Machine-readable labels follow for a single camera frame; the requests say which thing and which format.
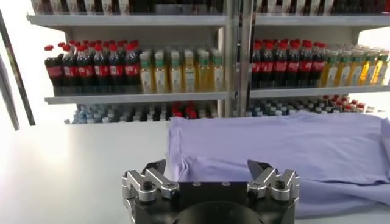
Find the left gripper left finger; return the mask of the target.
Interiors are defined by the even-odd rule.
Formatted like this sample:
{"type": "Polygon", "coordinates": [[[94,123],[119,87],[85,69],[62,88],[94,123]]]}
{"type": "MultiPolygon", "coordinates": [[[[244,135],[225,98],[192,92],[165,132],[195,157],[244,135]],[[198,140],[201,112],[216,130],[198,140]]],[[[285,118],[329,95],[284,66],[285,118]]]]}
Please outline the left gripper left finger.
{"type": "Polygon", "coordinates": [[[142,203],[152,203],[157,196],[168,200],[179,197],[180,185],[164,176],[166,160],[162,159],[146,165],[141,173],[126,171],[122,176],[122,197],[130,201],[135,198],[142,203]]]}

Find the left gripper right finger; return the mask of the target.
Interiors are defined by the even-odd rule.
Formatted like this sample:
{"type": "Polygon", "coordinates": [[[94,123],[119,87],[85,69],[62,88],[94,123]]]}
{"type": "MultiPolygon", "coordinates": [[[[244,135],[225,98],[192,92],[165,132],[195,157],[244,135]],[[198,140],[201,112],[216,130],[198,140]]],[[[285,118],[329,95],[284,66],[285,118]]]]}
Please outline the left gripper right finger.
{"type": "Polygon", "coordinates": [[[247,166],[253,178],[247,183],[247,194],[255,200],[266,198],[281,202],[297,201],[300,192],[300,176],[296,171],[287,169],[279,173],[265,162],[248,160],[247,166]]]}

